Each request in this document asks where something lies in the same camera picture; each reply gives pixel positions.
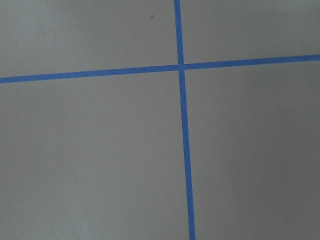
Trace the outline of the blue tape grid lines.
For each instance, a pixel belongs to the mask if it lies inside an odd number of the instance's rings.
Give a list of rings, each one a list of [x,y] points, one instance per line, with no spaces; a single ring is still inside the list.
[[[196,235],[196,224],[195,224],[194,192],[193,192],[190,136],[189,136],[189,123],[188,123],[186,71],[243,67],[243,66],[286,64],[286,63],[317,62],[320,60],[320,55],[309,54],[309,55],[293,55],[293,56],[278,56],[278,57],[266,57],[266,58],[186,63],[184,58],[181,2],[179,0],[175,0],[173,2],[173,5],[174,5],[177,64],[88,70],[88,71],[59,72],[59,73],[45,73],[45,74],[33,74],[33,75],[21,75],[21,76],[6,76],[6,77],[1,77],[0,82],[2,84],[6,84],[6,83],[48,81],[48,80],[134,75],[134,74],[145,74],[145,73],[178,72],[181,132],[182,132],[185,189],[186,189],[187,217],[188,217],[188,236],[190,240],[195,240],[197,238],[197,235]]]

